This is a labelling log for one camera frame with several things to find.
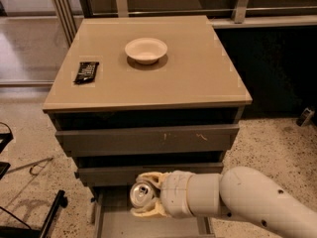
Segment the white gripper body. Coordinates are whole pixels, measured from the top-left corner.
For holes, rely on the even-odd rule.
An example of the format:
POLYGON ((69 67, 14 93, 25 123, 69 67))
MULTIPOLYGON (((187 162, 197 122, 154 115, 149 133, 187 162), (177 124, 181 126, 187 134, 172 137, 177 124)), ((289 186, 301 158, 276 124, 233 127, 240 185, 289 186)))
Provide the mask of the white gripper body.
POLYGON ((187 202, 187 185, 193 173, 175 171, 161 184, 160 201, 165 212, 173 218, 192 217, 187 202))

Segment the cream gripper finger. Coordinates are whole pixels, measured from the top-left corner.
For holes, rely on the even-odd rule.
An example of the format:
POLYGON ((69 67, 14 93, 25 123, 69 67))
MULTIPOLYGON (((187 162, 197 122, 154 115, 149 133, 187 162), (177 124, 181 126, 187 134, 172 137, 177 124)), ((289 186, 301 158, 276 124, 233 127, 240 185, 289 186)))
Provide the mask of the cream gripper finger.
POLYGON ((141 208, 132 208, 131 213, 136 217, 142 218, 169 217, 169 214, 164 209, 161 200, 158 198, 153 199, 146 206, 141 208))
POLYGON ((161 185, 164 182, 166 178, 166 173, 159 173, 159 172, 149 172, 149 173, 143 173, 137 176, 136 181, 148 181, 151 183, 154 187, 161 189, 161 185))

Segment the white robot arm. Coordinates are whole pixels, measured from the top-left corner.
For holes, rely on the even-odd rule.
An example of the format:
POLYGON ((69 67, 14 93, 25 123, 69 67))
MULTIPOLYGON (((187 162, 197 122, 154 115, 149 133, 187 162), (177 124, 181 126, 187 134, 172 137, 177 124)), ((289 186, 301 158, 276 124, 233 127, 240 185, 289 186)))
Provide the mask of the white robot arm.
POLYGON ((137 217, 213 217, 249 222, 282 238, 317 238, 317 212, 248 167, 221 175, 143 173, 130 200, 137 217))

